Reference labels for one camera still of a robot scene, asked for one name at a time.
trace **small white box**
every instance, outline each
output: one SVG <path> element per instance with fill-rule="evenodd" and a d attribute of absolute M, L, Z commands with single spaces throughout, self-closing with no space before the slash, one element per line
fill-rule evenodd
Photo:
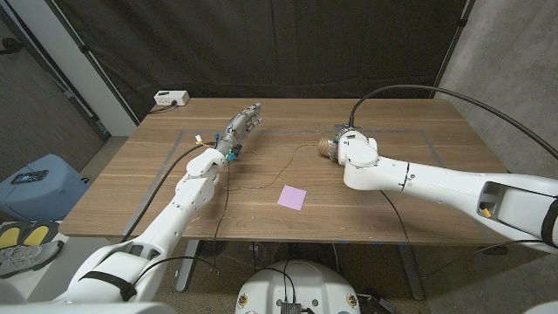
<path fill-rule="evenodd" d="M 184 106 L 190 99 L 190 95 L 187 91 L 158 91 L 153 98 L 158 106 L 172 105 L 175 100 L 177 106 Z"/>

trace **wire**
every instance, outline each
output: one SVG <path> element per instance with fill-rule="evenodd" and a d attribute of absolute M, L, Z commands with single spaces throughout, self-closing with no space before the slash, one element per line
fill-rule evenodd
<path fill-rule="evenodd" d="M 219 269 L 217 268 L 217 266 L 215 266 L 215 265 L 213 265 L 212 263 L 210 263 L 210 262 L 208 262 L 208 261 L 206 261 L 206 260 L 203 260 L 203 259 L 201 259 L 201 258 L 192 257 L 192 256 L 168 257 L 168 258 L 165 258 L 165 259 L 162 259 L 162 260 L 158 261 L 157 263 L 153 263 L 153 264 L 149 265 L 149 267 L 147 267 L 144 271 L 142 271 L 142 272 L 139 274 L 138 279 L 136 279 L 136 281 L 133 282 L 133 286 L 135 286 L 135 285 L 138 283 L 138 281 L 139 281 L 151 268 L 153 268 L 153 267 L 155 267 L 155 266 L 157 266 L 157 265 L 159 265 L 159 264 L 161 264 L 161 263 L 165 263 L 165 262 L 173 261 L 173 260 L 179 260 L 179 259 L 191 259 L 191 260 L 200 261 L 200 262 L 202 262 L 202 263 L 206 263 L 207 265 L 209 265 L 209 266 L 215 268 L 217 271 L 219 271 Z"/>
<path fill-rule="evenodd" d="M 409 236 L 407 235 L 407 231 L 405 230 L 405 225 L 403 224 L 403 220 L 401 219 L 401 216 L 399 215 L 398 209 L 395 207 L 395 205 L 393 205 L 393 202 L 391 202 L 390 198 L 387 197 L 387 195 L 384 193 L 384 191 L 381 191 L 381 190 L 380 190 L 380 193 L 381 193 L 381 194 L 385 197 L 385 199 L 391 204 L 391 206 L 392 206 L 393 209 L 395 210 L 395 213 L 398 215 L 399 222 L 401 223 L 401 228 L 403 229 L 403 233 L 405 233 L 405 239 L 406 239 L 406 241 L 407 241 L 407 245 L 409 245 L 409 248 L 411 248 L 411 252 L 412 252 L 412 246 L 411 246 L 411 243 L 409 242 Z M 419 277 L 420 277 L 420 279 L 428 279 L 428 277 L 430 277 L 430 276 L 432 276 L 432 275 L 434 275 L 434 274 L 440 272 L 441 270 L 444 270 L 444 269 L 446 269 L 447 267 L 450 267 L 450 266 L 454 265 L 455 263 L 460 262 L 460 261 L 462 261 L 462 260 L 464 260 L 464 259 L 467 259 L 468 257 L 471 257 L 471 256 L 473 256 L 473 255 L 475 255 L 475 254 L 477 254 L 477 253 L 480 253 L 480 252 L 485 251 L 485 250 L 487 250 L 487 249 L 493 249 L 493 248 L 498 248 L 498 247 L 501 247 L 501 246 L 506 246 L 506 245 L 510 245 L 510 244 L 517 244 L 517 243 L 544 243 L 544 241 L 542 241 L 542 240 L 513 240 L 513 241 L 507 241 L 507 242 L 496 243 L 496 244 L 494 244 L 494 245 L 491 245 L 491 246 L 488 246 L 488 247 L 485 247 L 485 248 L 482 248 L 482 249 L 477 249 L 476 251 L 471 252 L 471 253 L 469 253 L 469 254 L 466 254 L 466 255 L 464 255 L 464 256 L 462 256 L 462 257 L 458 257 L 458 258 L 452 260 L 452 261 L 449 262 L 449 263 L 445 263 L 444 265 L 438 267 L 438 268 L 435 269 L 434 271 L 431 271 L 430 273 L 428 273 L 428 274 L 426 274 L 426 275 L 424 275 L 424 276 L 419 275 Z"/>
<path fill-rule="evenodd" d="M 409 236 L 407 235 L 407 230 L 405 229 L 405 224 L 403 223 L 403 219 L 401 219 L 401 215 L 399 214 L 398 209 L 395 207 L 395 205 L 393 205 L 393 202 L 391 202 L 390 198 L 387 197 L 387 195 L 384 193 L 384 191 L 380 190 L 380 193 L 391 204 L 391 206 L 393 207 L 393 210 L 395 210 L 395 214 L 398 215 L 399 223 L 401 223 L 401 228 L 403 229 L 403 233 L 405 234 L 405 239 L 407 241 L 407 245 L 409 247 L 411 247 L 411 243 L 409 242 Z"/>
<path fill-rule="evenodd" d="M 133 230 L 138 226 L 138 223 L 140 223 L 141 218 L 143 218 L 143 215 L 146 213 L 147 208 L 149 207 L 149 205 L 151 205 L 151 202 L 153 201 L 153 199 L 155 198 L 155 195 L 157 195 L 157 192 L 159 192 L 160 187 L 163 185 L 163 182 L 165 182 L 165 179 L 168 177 L 168 175 L 171 173 L 171 171 L 173 170 L 174 166 L 176 166 L 176 164 L 182 160 L 182 158 L 186 157 L 186 155 L 192 153 L 194 150 L 198 149 L 202 147 L 202 145 L 196 145 L 190 149 L 188 149 L 185 153 L 183 153 L 179 158 L 177 158 L 173 164 L 171 165 L 171 167 L 169 167 L 169 169 L 167 170 L 167 172 L 165 173 L 165 175 L 163 176 L 163 178 L 159 181 L 159 184 L 157 185 L 157 187 L 155 188 L 155 190 L 151 193 L 151 197 L 149 197 L 149 201 L 147 201 L 146 205 L 143 207 L 143 209 L 141 209 L 141 212 L 138 215 L 138 218 L 136 218 L 136 220 L 133 222 L 132 227 L 130 227 L 130 229 L 128 230 L 128 232 L 126 232 L 126 234 L 122 237 L 122 240 L 120 241 L 120 243 L 126 242 L 128 241 L 128 238 L 130 237 L 130 235 L 132 234 Z"/>
<path fill-rule="evenodd" d="M 341 275 L 341 270 L 339 268 L 339 259 L 337 258 L 337 250 L 335 249 L 335 243 L 332 243 L 333 254 L 335 254 L 335 264 L 337 265 L 337 274 Z"/>
<path fill-rule="evenodd" d="M 276 270 L 276 269 L 271 268 L 271 267 L 264 267 L 264 268 L 262 268 L 262 270 L 273 270 L 273 271 L 282 273 L 282 274 L 283 274 L 283 278 L 287 277 L 287 278 L 289 279 L 289 281 L 290 281 L 290 286 L 293 288 L 293 303 L 296 301 L 295 285 L 293 284 L 293 280 L 290 279 L 290 276 L 287 275 L 286 272 L 280 271 L 280 270 Z M 287 284 L 285 284 L 285 302 L 287 302 Z"/>
<path fill-rule="evenodd" d="M 427 91 L 435 91 L 435 92 L 442 92 L 444 94 L 453 96 L 455 98 L 458 99 L 462 99 L 468 103 L 471 103 L 475 106 L 478 106 L 494 115 L 496 115 L 497 117 L 505 120 L 506 122 L 508 122 L 509 124 L 511 124 L 512 126 L 515 126 L 518 130 L 522 131 L 524 134 L 526 134 L 526 136 L 530 137 L 531 139 L 533 139 L 535 142 L 537 142 L 539 145 L 542 146 L 542 148 L 544 148 L 547 152 L 549 152 L 552 156 L 554 156 L 557 160 L 558 160 L 558 151 L 550 146 L 550 144 L 548 144 L 545 140 L 543 140 L 539 135 L 535 134 L 533 131 L 529 130 L 528 128 L 526 128 L 525 126 L 523 126 L 521 123 L 519 123 L 518 121 L 510 118 L 509 116 L 507 116 L 506 114 L 492 108 L 491 106 L 484 104 L 476 99 L 472 99 L 470 97 L 467 97 L 465 95 L 462 95 L 460 93 L 457 92 L 453 92 L 453 91 L 448 91 L 446 89 L 443 88 L 439 88 L 439 87 L 433 87 L 433 86 L 425 86 L 425 85 L 390 85 L 390 86 L 385 86 L 382 88 L 378 88 L 375 91 L 372 91 L 368 94 L 366 94 L 364 97 L 362 97 L 356 104 L 355 106 L 352 108 L 352 111 L 350 112 L 350 117 L 349 117 L 349 127 L 353 127 L 355 124 L 355 111 L 357 110 L 357 108 L 360 106 L 360 104 L 362 104 L 365 100 L 367 100 L 368 98 L 375 96 L 383 91 L 389 90 L 389 89 L 397 89 L 397 88 L 411 88 L 411 89 L 422 89 L 422 90 L 427 90 Z"/>
<path fill-rule="evenodd" d="M 217 232 L 219 232 L 219 227 L 221 226 L 221 222 L 223 221 L 223 218 L 225 217 L 225 213 L 227 212 L 227 204 L 228 204 L 228 183 L 230 182 L 230 162 L 227 165 L 227 199 L 225 200 L 225 208 L 223 209 L 223 215 L 221 215 L 221 219 L 219 220 L 219 223 L 217 223 L 217 228 L 215 229 L 215 235 L 213 236 L 213 263 L 216 265 L 217 264 L 217 251 L 215 250 L 215 244 L 217 243 Z"/>
<path fill-rule="evenodd" d="M 147 113 L 147 114 L 153 114 L 153 113 L 166 113 L 166 112 L 168 112 L 167 109 L 171 109 L 171 108 L 173 108 L 173 107 L 175 107 L 175 106 L 176 106 L 176 100 L 173 100 L 173 102 L 172 102 L 170 105 L 168 105 L 168 106 L 166 106 L 166 107 L 164 107 L 164 108 L 161 108 L 161 109 L 152 110 L 152 111 L 150 111 L 150 112 Z"/>
<path fill-rule="evenodd" d="M 471 257 L 471 256 L 473 256 L 473 255 L 475 255 L 475 254 L 477 254 L 477 253 L 480 253 L 480 252 L 482 252 L 482 251 L 485 251 L 485 250 L 487 250 L 487 249 L 493 249 L 493 248 L 498 248 L 498 247 L 502 247 L 502 246 L 506 246 L 506 245 L 510 245 L 510 244 L 518 244 L 518 243 L 544 243 L 544 241 L 542 241 L 542 240 L 514 240 L 514 241 L 507 241 L 507 242 L 497 243 L 497 244 L 494 244 L 494 245 L 491 245 L 491 246 L 488 246 L 488 247 L 485 247 L 485 248 L 482 248 L 482 249 L 477 249 L 476 251 L 471 252 L 471 253 L 469 253 L 469 254 L 466 254 L 466 255 L 464 255 L 464 256 L 462 256 L 462 257 L 458 257 L 458 258 L 452 260 L 452 261 L 449 262 L 449 263 L 445 263 L 444 265 L 438 267 L 438 268 L 437 268 L 436 270 L 434 270 L 434 271 L 431 271 L 431 272 L 428 273 L 427 275 L 421 276 L 420 279 L 428 279 L 428 277 L 430 277 L 430 276 L 436 274 L 437 272 L 439 272 L 439 271 L 441 271 L 441 270 L 443 270 L 443 269 L 445 269 L 445 268 L 447 268 L 447 267 L 449 267 L 449 266 L 452 266 L 453 264 L 455 264 L 455 263 L 457 263 L 457 262 L 460 262 L 460 261 L 462 261 L 462 260 L 464 260 L 464 259 L 466 259 L 466 258 L 468 258 L 468 257 Z"/>
<path fill-rule="evenodd" d="M 285 263 L 285 267 L 282 268 L 282 283 L 285 285 L 285 302 L 287 301 L 287 280 L 285 279 L 285 277 L 287 276 L 287 264 L 290 262 L 290 256 L 287 259 L 287 262 Z M 295 302 L 295 294 L 293 292 L 293 303 Z"/>
<path fill-rule="evenodd" d="M 296 151 L 298 150 L 298 148 L 301 148 L 301 147 L 310 147 L 310 146 L 317 146 L 317 144 L 302 144 L 301 146 L 295 148 L 295 151 L 293 152 L 293 155 L 290 157 L 289 163 L 288 163 L 285 167 L 283 167 L 283 168 L 281 169 L 281 171 L 279 172 L 279 174 L 277 174 L 277 176 L 275 177 L 275 179 L 274 179 L 270 184 L 265 185 L 265 186 L 262 186 L 262 187 L 240 187 L 240 188 L 231 188 L 231 189 L 228 189 L 228 191 L 237 191 L 237 190 L 240 190 L 240 189 L 243 189 L 243 188 L 267 188 L 267 187 L 271 186 L 273 183 L 275 183 L 275 182 L 277 181 L 277 179 L 278 179 L 279 176 L 282 174 L 282 172 L 285 171 L 285 169 L 286 169 L 288 166 L 290 166 L 290 164 L 293 162 L 293 160 L 295 159 L 295 153 L 296 153 Z"/>

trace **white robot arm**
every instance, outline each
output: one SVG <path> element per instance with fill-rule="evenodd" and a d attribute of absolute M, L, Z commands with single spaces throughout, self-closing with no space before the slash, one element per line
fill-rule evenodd
<path fill-rule="evenodd" d="M 558 253 L 558 181 L 524 174 L 480 174 L 393 160 L 373 138 L 342 129 L 336 137 L 344 182 L 358 190 L 392 190 L 445 204 L 511 240 Z"/>
<path fill-rule="evenodd" d="M 192 215 L 211 201 L 219 170 L 238 157 L 247 135 L 260 123 L 260 104 L 233 117 L 214 148 L 187 164 L 174 198 L 138 237 L 107 246 L 93 253 L 71 280 L 67 292 L 55 303 L 109 303 L 150 301 L 167 265 L 150 265 L 170 257 Z"/>

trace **yellow object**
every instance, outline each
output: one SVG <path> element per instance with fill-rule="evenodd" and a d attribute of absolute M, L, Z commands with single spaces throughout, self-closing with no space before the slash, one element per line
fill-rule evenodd
<path fill-rule="evenodd" d="M 482 214 L 484 214 L 487 218 L 491 218 L 492 215 L 490 214 L 490 211 L 486 208 L 481 210 Z"/>
<path fill-rule="evenodd" d="M 0 249 L 8 248 L 17 244 L 19 228 L 10 228 L 0 235 Z"/>
<path fill-rule="evenodd" d="M 49 228 L 41 226 L 33 230 L 27 238 L 25 238 L 24 245 L 37 246 L 43 243 L 46 235 L 49 234 Z"/>

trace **black cable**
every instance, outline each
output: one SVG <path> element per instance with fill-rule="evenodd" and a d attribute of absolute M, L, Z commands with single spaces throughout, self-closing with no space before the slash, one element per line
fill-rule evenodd
<path fill-rule="evenodd" d="M 289 281 L 290 281 L 290 286 L 293 288 L 293 303 L 296 301 L 295 285 L 293 284 L 293 280 L 290 279 L 290 276 L 287 275 L 286 272 L 280 271 L 280 270 L 276 270 L 276 269 L 273 269 L 273 268 L 271 268 L 271 267 L 264 267 L 264 268 L 262 268 L 262 270 L 273 270 L 273 271 L 282 273 L 282 274 L 283 274 L 283 278 L 287 277 L 287 278 L 289 279 Z M 287 302 L 287 284 L 285 284 L 285 302 Z"/>
<path fill-rule="evenodd" d="M 285 279 L 285 277 L 287 276 L 287 264 L 290 262 L 290 256 L 287 259 L 287 262 L 285 263 L 285 267 L 283 267 L 282 269 L 282 284 L 285 286 L 285 302 L 287 302 L 287 279 Z M 293 303 L 295 302 L 295 293 L 293 290 Z"/>
<path fill-rule="evenodd" d="M 152 110 L 152 111 L 150 111 L 150 112 L 147 113 L 147 114 L 153 114 L 153 113 L 166 113 L 166 112 L 168 111 L 167 109 L 171 109 L 171 108 L 173 108 L 173 107 L 175 107 L 175 106 L 176 106 L 176 100 L 173 100 L 173 102 L 172 102 L 170 105 L 165 106 L 165 107 L 163 107 L 163 108 L 161 108 L 161 109 Z"/>
<path fill-rule="evenodd" d="M 548 144 L 545 140 L 543 140 L 539 135 L 533 133 L 533 131 L 529 130 L 528 128 L 523 126 L 521 123 L 517 122 L 516 120 L 507 116 L 506 114 L 504 114 L 504 113 L 492 108 L 491 106 L 489 106 L 487 104 L 484 104 L 484 103 L 482 103 L 482 102 L 480 102 L 476 99 L 472 99 L 472 98 L 467 97 L 465 95 L 462 95 L 458 92 L 448 91 L 446 89 L 439 88 L 439 87 L 432 87 L 432 86 L 425 86 L 425 85 L 390 85 L 390 86 L 385 86 L 385 87 L 382 87 L 382 88 L 378 88 L 377 90 L 372 91 L 372 92 L 368 93 L 367 95 L 365 95 L 364 97 L 362 97 L 355 104 L 355 106 L 352 108 L 352 111 L 350 112 L 350 117 L 349 117 L 349 127 L 354 127 L 355 111 L 360 106 L 360 104 L 362 104 L 368 98 L 379 94 L 380 92 L 383 92 L 383 91 L 386 91 L 386 90 L 389 90 L 389 89 L 397 89 L 397 88 L 411 88 L 411 89 L 422 89 L 422 90 L 427 90 L 427 91 L 442 92 L 444 94 L 453 96 L 453 97 L 458 98 L 458 99 L 462 99 L 462 100 L 464 100 L 468 103 L 471 103 L 475 106 L 478 106 L 478 107 L 496 115 L 497 117 L 505 120 L 506 122 L 508 122 L 512 126 L 515 126 L 518 130 L 522 131 L 524 134 L 526 134 L 526 136 L 533 139 L 535 142 L 537 142 L 539 145 L 541 145 L 542 148 L 544 148 L 547 152 L 549 152 L 553 157 L 555 157 L 558 160 L 558 151 L 554 147 L 550 146 L 550 144 Z"/>
<path fill-rule="evenodd" d="M 393 210 L 395 210 L 395 214 L 398 215 L 399 218 L 399 223 L 401 223 L 401 228 L 403 229 L 403 233 L 405 234 L 405 239 L 407 241 L 407 245 L 409 247 L 411 247 L 411 243 L 409 242 L 409 236 L 407 235 L 407 230 L 405 229 L 405 225 L 403 224 L 403 219 L 401 219 L 401 215 L 398 212 L 398 209 L 395 207 L 395 205 L 393 205 L 393 202 L 391 202 L 390 198 L 387 197 L 387 195 L 384 193 L 384 191 L 380 190 L 380 193 L 385 197 L 385 199 L 391 204 L 391 206 L 393 207 Z"/>
<path fill-rule="evenodd" d="M 225 200 L 225 208 L 223 209 L 223 215 L 221 215 L 221 219 L 219 223 L 217 223 L 217 228 L 215 229 L 215 235 L 213 236 L 213 252 L 215 253 L 213 256 L 213 263 L 217 264 L 217 251 L 215 250 L 215 244 L 217 243 L 217 232 L 219 231 L 219 227 L 221 226 L 221 222 L 225 217 L 225 213 L 227 212 L 227 204 L 228 204 L 228 183 L 230 182 L 230 162 L 227 165 L 227 199 Z"/>
<path fill-rule="evenodd" d="M 191 260 L 200 261 L 200 262 L 206 263 L 207 265 L 209 265 L 209 266 L 215 268 L 216 270 L 218 270 L 217 266 L 213 265 L 212 263 L 210 263 L 210 262 L 208 262 L 208 261 L 206 261 L 206 260 L 203 260 L 203 259 L 201 259 L 201 258 L 198 258 L 198 257 L 192 257 L 192 256 L 168 257 L 168 258 L 165 258 L 165 259 L 162 259 L 162 260 L 158 261 L 157 263 L 153 263 L 153 264 L 149 265 L 149 267 L 147 267 L 144 271 L 142 271 L 142 272 L 139 274 L 138 279 L 136 279 L 136 281 L 133 282 L 133 286 L 135 286 L 135 285 L 138 283 L 138 281 L 139 281 L 151 268 L 153 268 L 153 267 L 155 267 L 155 266 L 157 266 L 157 265 L 159 265 L 159 264 L 161 264 L 161 263 L 165 263 L 165 262 L 173 261 L 173 260 L 177 260 L 177 259 L 191 259 Z"/>
<path fill-rule="evenodd" d="M 399 215 L 398 209 L 395 207 L 395 205 L 393 205 L 393 202 L 391 202 L 390 198 L 387 197 L 387 195 L 384 193 L 384 191 L 381 191 L 381 190 L 380 190 L 380 193 L 381 193 L 381 194 L 385 197 L 385 199 L 391 204 L 391 206 L 392 206 L 393 209 L 395 210 L 395 213 L 398 215 L 399 222 L 401 223 L 401 228 L 403 229 L 403 233 L 405 233 L 405 239 L 406 239 L 406 241 L 407 241 L 407 245 L 409 245 L 409 248 L 411 248 L 411 252 L 412 252 L 412 246 L 411 246 L 411 243 L 409 242 L 409 236 L 407 235 L 407 231 L 405 230 L 405 225 L 403 224 L 403 220 L 401 219 L 401 216 Z M 457 263 L 457 262 L 460 262 L 460 261 L 462 261 L 462 260 L 464 260 L 464 259 L 466 259 L 466 258 L 468 258 L 468 257 L 471 257 L 471 256 L 473 256 L 473 255 L 475 255 L 475 254 L 477 254 L 477 253 L 480 253 L 480 252 L 485 251 L 485 250 L 487 250 L 487 249 L 493 249 L 493 248 L 498 248 L 498 247 L 501 247 L 501 246 L 506 246 L 506 245 L 510 245 L 510 244 L 517 244 L 517 243 L 544 243 L 544 241 L 542 241 L 542 240 L 513 240 L 513 241 L 507 241 L 507 242 L 496 243 L 496 244 L 494 244 L 494 245 L 491 245 L 491 246 L 488 246 L 488 247 L 485 247 L 485 248 L 482 248 L 482 249 L 477 249 L 476 251 L 471 252 L 471 253 L 469 253 L 469 254 L 467 254 L 467 255 L 464 255 L 464 256 L 462 256 L 462 257 L 458 257 L 458 258 L 452 260 L 451 262 L 445 263 L 444 265 L 438 267 L 438 268 L 435 269 L 434 271 L 431 271 L 431 272 L 428 273 L 427 275 L 424 275 L 424 276 L 419 275 L 419 277 L 420 277 L 420 279 L 428 279 L 428 277 L 430 277 L 430 276 L 432 276 L 432 275 L 438 273 L 439 271 L 444 270 L 444 269 L 446 269 L 447 267 L 450 267 L 450 266 L 452 266 L 453 264 L 455 264 L 455 263 Z"/>
<path fill-rule="evenodd" d="M 485 247 L 485 248 L 482 248 L 482 249 L 477 249 L 476 251 L 471 252 L 471 253 L 469 253 L 469 254 L 466 254 L 466 255 L 464 255 L 464 256 L 462 256 L 462 257 L 456 258 L 456 259 L 452 260 L 452 261 L 449 262 L 449 263 L 445 263 L 444 265 L 442 265 L 441 267 L 437 268 L 437 269 L 434 270 L 434 271 L 431 271 L 431 272 L 428 273 L 427 275 L 421 276 L 420 279 L 428 279 L 428 277 L 430 277 L 430 276 L 436 274 L 437 272 L 439 272 L 439 271 L 441 271 L 441 270 L 443 270 L 443 269 L 445 269 L 445 268 L 447 268 L 447 267 L 449 267 L 449 266 L 452 266 L 453 264 L 455 264 L 455 263 L 457 263 L 457 262 L 459 262 L 459 261 L 462 261 L 462 260 L 464 260 L 464 259 L 466 259 L 466 258 L 468 258 L 468 257 L 471 257 L 471 256 L 473 256 L 473 255 L 475 255 L 475 254 L 477 254 L 477 253 L 480 253 L 480 252 L 482 252 L 482 251 L 484 251 L 484 250 L 493 249 L 493 248 L 498 248 L 498 247 L 506 246 L 506 245 L 510 245 L 510 244 L 518 244 L 518 243 L 544 243 L 544 241 L 542 241 L 542 240 L 514 240 L 514 241 L 507 241 L 507 242 L 497 243 L 497 244 L 494 244 L 494 245 L 491 245 L 491 246 L 488 246 L 488 247 Z"/>
<path fill-rule="evenodd" d="M 185 153 L 183 153 L 179 158 L 177 158 L 173 164 L 171 165 L 171 167 L 167 170 L 167 172 L 165 173 L 165 175 L 163 176 L 163 178 L 159 181 L 159 184 L 157 185 L 157 187 L 155 188 L 155 190 L 151 193 L 151 197 L 149 198 L 149 201 L 147 201 L 146 206 L 143 207 L 143 209 L 141 209 L 141 212 L 138 215 L 138 218 L 136 218 L 136 220 L 133 222 L 132 227 L 130 227 L 130 229 L 128 230 L 128 232 L 126 232 L 126 234 L 122 237 L 122 240 L 120 241 L 120 243 L 126 242 L 128 241 L 128 238 L 130 237 L 130 235 L 132 234 L 133 230 L 138 226 L 138 223 L 140 223 L 141 218 L 143 218 L 143 215 L 146 213 L 147 208 L 149 207 L 149 205 L 151 205 L 151 202 L 153 201 L 153 199 L 155 198 L 155 195 L 157 195 L 157 192 L 159 192 L 160 187 L 163 185 L 163 182 L 165 182 L 165 179 L 168 177 L 168 175 L 171 173 L 171 171 L 173 170 L 174 166 L 176 166 L 176 164 L 182 160 L 182 158 L 186 157 L 186 155 L 192 153 L 194 150 L 202 147 L 203 145 L 196 145 L 190 149 L 188 149 Z"/>
<path fill-rule="evenodd" d="M 255 242 L 252 242 L 252 256 L 254 257 L 254 273 L 256 272 L 255 270 Z"/>

